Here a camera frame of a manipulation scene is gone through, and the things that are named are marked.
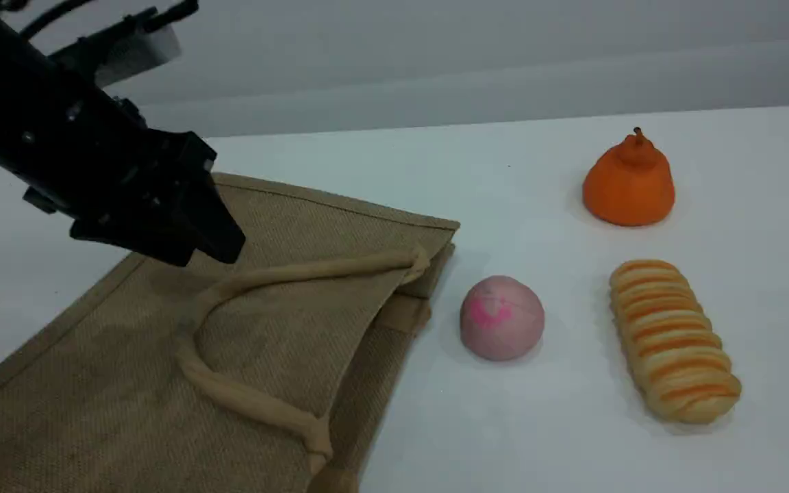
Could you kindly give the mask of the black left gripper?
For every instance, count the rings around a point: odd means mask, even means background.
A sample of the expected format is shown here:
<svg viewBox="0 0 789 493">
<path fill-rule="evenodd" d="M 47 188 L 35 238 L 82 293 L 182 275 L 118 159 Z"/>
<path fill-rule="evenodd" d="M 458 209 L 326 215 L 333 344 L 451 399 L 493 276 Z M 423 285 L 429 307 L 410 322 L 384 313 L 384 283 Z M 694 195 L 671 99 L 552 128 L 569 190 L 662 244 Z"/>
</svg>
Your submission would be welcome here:
<svg viewBox="0 0 789 493">
<path fill-rule="evenodd" d="M 216 151 L 194 132 L 145 136 L 138 164 L 103 188 L 100 206 L 75 219 L 70 237 L 172 266 L 187 266 L 196 250 L 236 263 L 245 235 L 211 180 Z"/>
</svg>

